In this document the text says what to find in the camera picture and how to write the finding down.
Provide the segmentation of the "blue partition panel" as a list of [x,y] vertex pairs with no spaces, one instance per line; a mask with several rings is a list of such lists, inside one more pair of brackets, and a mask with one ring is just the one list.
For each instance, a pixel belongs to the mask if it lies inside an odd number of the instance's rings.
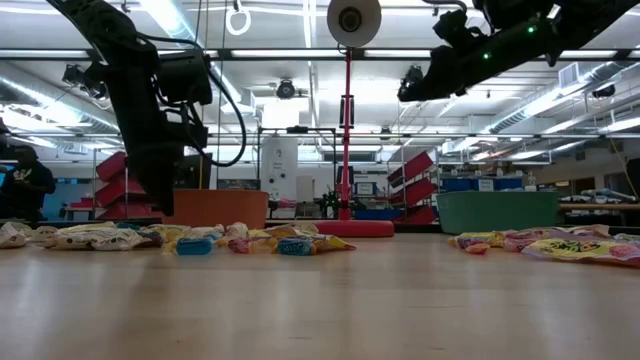
[[93,181],[82,178],[57,178],[55,191],[46,195],[42,209],[43,216],[50,221],[66,220],[67,215],[61,216],[60,211],[72,203],[81,203],[85,198],[93,196]]

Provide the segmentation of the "orange plastic bin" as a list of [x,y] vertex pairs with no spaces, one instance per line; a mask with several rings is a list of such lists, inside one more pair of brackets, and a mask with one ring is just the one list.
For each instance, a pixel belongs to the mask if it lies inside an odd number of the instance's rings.
[[190,227],[229,226],[244,223],[249,229],[265,226],[268,194],[257,190],[174,191],[174,215],[163,216],[162,223]]

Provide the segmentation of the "red bin rack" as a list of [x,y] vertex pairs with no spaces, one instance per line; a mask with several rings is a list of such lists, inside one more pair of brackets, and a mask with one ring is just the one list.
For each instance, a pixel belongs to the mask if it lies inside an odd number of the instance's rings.
[[160,218],[152,202],[126,166],[126,154],[116,152],[96,167],[101,185],[95,192],[101,220]]
[[387,176],[388,205],[398,212],[391,218],[397,224],[429,225],[436,220],[431,198],[437,187],[430,177],[434,161],[420,152]]

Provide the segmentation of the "person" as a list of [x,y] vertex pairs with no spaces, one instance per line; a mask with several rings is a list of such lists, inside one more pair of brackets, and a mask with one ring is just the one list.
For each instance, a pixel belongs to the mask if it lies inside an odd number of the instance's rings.
[[0,165],[0,174],[4,175],[0,185],[0,219],[42,221],[44,198],[56,188],[53,174],[29,146],[15,147],[13,155],[17,163],[12,169]]

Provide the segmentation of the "black monitor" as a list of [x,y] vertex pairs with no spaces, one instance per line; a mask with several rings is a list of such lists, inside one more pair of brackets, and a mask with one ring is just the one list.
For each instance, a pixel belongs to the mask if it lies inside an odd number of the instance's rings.
[[211,166],[201,155],[190,155],[177,165],[173,185],[178,189],[209,189]]

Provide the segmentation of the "light teal plastic bin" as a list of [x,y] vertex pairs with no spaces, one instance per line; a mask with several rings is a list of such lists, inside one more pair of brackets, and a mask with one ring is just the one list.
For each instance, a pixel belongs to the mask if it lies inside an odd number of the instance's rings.
[[437,195],[444,233],[553,227],[559,212],[557,192],[448,192]]

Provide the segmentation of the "white cabinet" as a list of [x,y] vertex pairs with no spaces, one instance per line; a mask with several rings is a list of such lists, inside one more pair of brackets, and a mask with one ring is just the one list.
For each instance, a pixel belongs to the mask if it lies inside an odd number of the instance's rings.
[[274,136],[262,142],[261,189],[275,200],[295,200],[297,195],[298,142]]

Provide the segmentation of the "blue storage bin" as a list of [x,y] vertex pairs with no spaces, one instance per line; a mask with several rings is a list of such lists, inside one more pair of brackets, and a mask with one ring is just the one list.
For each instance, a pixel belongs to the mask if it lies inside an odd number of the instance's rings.
[[355,210],[353,217],[356,220],[392,221],[404,214],[399,209],[363,209]]

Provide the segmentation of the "black overhead beam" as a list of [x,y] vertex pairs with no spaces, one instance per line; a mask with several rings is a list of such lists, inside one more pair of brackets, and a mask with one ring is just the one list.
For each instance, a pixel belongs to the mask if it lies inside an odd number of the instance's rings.
[[[431,48],[360,48],[352,52],[356,61],[427,61]],[[346,56],[338,48],[272,48],[272,49],[213,49],[206,53],[221,61],[337,61]],[[24,61],[89,61],[94,57],[90,49],[27,49],[0,48],[0,60]],[[634,49],[581,49],[564,51],[560,61],[640,61],[640,48]]]

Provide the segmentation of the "red desk lamp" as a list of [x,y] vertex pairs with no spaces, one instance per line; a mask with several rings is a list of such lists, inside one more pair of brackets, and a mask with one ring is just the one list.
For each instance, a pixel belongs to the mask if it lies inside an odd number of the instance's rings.
[[344,238],[378,238],[394,235],[390,221],[354,220],[350,207],[350,143],[352,119],[351,68],[353,51],[368,44],[381,25],[381,5],[378,0],[330,0],[327,8],[327,26],[331,36],[344,53],[345,90],[342,110],[343,171],[338,207],[338,219],[318,222],[322,232]]

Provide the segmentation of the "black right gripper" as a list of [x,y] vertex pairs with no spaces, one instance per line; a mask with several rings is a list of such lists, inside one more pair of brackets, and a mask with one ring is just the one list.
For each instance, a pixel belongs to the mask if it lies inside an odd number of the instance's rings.
[[400,102],[428,101],[464,92],[500,72],[500,45],[487,43],[460,55],[449,46],[431,52],[431,64],[424,76],[419,65],[411,65],[400,81]]

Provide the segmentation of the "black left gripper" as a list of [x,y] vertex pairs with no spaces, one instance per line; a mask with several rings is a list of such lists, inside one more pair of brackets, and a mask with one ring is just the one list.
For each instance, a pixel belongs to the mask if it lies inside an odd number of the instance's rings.
[[154,97],[113,97],[128,163],[138,184],[166,216],[174,214],[176,143]]

